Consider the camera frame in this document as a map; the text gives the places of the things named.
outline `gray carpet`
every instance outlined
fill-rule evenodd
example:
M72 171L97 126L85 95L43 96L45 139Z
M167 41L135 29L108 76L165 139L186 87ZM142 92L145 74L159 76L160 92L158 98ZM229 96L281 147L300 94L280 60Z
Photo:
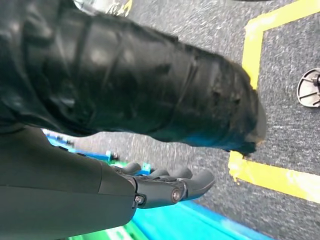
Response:
M244 27L249 19L291 2L134 0L130 18L241 63ZM254 160L320 174L316 142L319 133L313 128L320 113L303 108L296 97L297 84L304 72L320 67L319 19L315 14L265 33L258 87L269 130L266 142L254 154ZM166 144L128 133L99 133L77 139L76 146L99 153L111 150L126 161L171 171L186 165L195 173L211 169L217 184L199 200L204 206L277 240L320 236L319 205L245 182L238 185L229 174L229 155L221 150Z

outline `yellow tape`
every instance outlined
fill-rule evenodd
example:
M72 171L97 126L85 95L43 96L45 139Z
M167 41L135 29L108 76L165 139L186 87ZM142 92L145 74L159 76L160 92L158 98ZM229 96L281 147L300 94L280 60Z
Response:
M297 0L277 10L250 20L245 27L248 33L266 31L320 12L320 0Z
M250 20L245 27L242 66L258 86L263 31L320 12L320 0L298 0ZM245 160L231 152L228 167L235 181L248 183L320 204L320 176Z

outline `bolt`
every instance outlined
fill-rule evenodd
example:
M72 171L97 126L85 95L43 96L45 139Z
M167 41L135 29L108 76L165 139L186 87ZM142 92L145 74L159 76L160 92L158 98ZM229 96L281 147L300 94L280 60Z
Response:
M134 198L134 202L137 204L143 204L145 201L145 199L143 196L136 196Z
M171 197L174 203L177 203L179 202L179 200L180 200L180 197L181 197L180 191L177 188L174 189L172 191Z

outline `robotic finger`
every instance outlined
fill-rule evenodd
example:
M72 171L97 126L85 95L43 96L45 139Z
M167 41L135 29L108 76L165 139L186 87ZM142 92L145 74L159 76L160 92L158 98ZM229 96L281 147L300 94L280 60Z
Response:
M132 166L138 169L137 163L131 163L127 168ZM125 168L122 171L118 167L112 168L134 186L134 205L140 209L164 207L199 198L210 190L215 182L214 176L208 170L192 177L192 173L186 167L178 169L171 175L160 169L149 176L127 175L124 174L128 173Z

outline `prosthetic hand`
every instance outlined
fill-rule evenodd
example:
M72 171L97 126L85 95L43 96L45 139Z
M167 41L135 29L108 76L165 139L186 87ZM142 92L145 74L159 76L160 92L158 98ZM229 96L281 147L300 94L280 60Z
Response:
M71 0L0 0L0 239L58 239L124 225L137 208L198 198L214 176L135 176L50 145L134 132L252 153L266 115L240 66Z

